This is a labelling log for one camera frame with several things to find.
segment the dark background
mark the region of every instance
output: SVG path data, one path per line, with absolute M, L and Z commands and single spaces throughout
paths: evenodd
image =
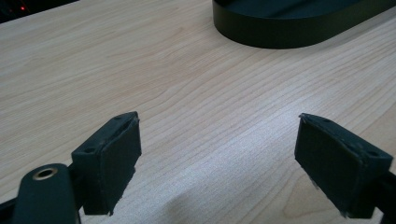
M 0 0 L 0 23 L 72 2 L 77 0 Z

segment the wood grain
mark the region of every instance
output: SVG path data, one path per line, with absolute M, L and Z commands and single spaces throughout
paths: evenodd
M 137 111 L 134 179 L 84 223 L 378 223 L 341 217 L 293 150 L 305 112 L 396 155 L 395 14 L 283 50 L 219 34 L 209 0 L 81 0 L 0 24 L 0 201 Z

